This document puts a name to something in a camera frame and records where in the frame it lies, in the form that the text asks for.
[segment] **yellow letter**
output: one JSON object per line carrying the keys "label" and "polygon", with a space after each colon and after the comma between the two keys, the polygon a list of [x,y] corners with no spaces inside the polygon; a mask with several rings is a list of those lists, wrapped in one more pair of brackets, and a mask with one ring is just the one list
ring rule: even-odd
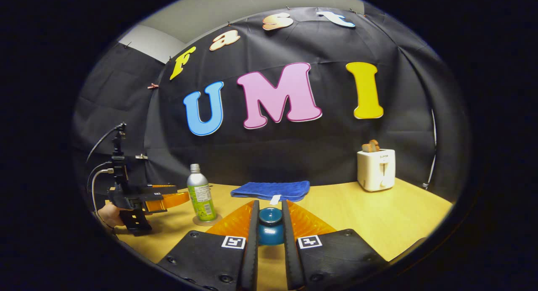
{"label": "yellow letter", "polygon": [[181,65],[185,65],[187,61],[189,61],[189,54],[193,53],[196,50],[196,46],[193,46],[191,49],[185,51],[183,55],[180,55],[175,59],[175,67],[174,71],[171,73],[170,80],[175,78],[178,74],[180,74],[183,71],[183,67]]}
{"label": "yellow letter", "polygon": [[288,18],[289,16],[289,13],[277,13],[276,15],[265,17],[262,21],[264,23],[263,28],[265,30],[271,30],[288,27],[293,23],[293,20]]}
{"label": "yellow letter", "polygon": [[241,36],[237,35],[237,30],[227,31],[220,36],[217,36],[217,38],[213,39],[214,43],[209,46],[209,50],[214,51],[221,48],[222,46],[230,45],[233,42],[239,40],[239,38],[241,38]]}
{"label": "yellow letter", "polygon": [[377,68],[370,63],[348,63],[345,68],[355,77],[358,105],[353,115],[358,119],[377,119],[383,116],[383,108],[379,105],[375,73]]}

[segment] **wooden table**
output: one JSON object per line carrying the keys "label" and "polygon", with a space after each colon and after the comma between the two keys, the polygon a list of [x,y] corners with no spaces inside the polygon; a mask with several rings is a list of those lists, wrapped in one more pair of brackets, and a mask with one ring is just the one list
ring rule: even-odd
{"label": "wooden table", "polygon": [[[215,210],[222,217],[255,199],[231,197],[230,192],[238,186],[210,185]],[[364,191],[357,182],[312,186],[306,197],[296,203],[337,231],[354,229],[385,260],[427,237],[452,207],[449,201],[399,179],[391,189],[374,193]],[[269,206],[269,201],[260,199],[260,209]],[[135,237],[125,227],[116,228],[116,234],[157,263],[188,231],[204,232],[210,228],[194,224],[193,217],[192,204],[187,202],[148,216],[151,234]],[[284,245],[259,247],[258,290],[287,290]]]}

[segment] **blue towel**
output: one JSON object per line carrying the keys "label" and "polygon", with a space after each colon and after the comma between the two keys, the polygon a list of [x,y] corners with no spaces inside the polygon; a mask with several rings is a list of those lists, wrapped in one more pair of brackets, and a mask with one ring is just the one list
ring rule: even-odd
{"label": "blue towel", "polygon": [[301,201],[310,189],[310,182],[304,180],[296,183],[246,183],[232,190],[233,197],[257,197],[270,201],[274,195],[282,195],[281,201]]}

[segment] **pink letter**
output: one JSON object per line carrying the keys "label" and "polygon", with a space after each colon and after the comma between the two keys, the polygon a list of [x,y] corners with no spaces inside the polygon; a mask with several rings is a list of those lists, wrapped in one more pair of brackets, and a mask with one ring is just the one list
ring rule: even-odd
{"label": "pink letter", "polygon": [[261,128],[267,124],[267,117],[261,114],[260,105],[265,108],[275,123],[282,120],[284,107],[290,97],[288,120],[292,122],[311,121],[321,117],[321,108],[316,106],[310,81],[309,63],[291,63],[284,67],[278,85],[273,86],[258,71],[250,72],[237,79],[243,86],[246,101],[246,117],[243,126],[247,129]]}

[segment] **green label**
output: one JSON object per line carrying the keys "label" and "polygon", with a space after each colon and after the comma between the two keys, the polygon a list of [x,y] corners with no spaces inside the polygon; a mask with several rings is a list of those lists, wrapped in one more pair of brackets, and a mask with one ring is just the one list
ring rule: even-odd
{"label": "green label", "polygon": [[188,186],[190,200],[193,203],[194,212],[202,222],[209,222],[217,217],[209,184],[203,186]]}

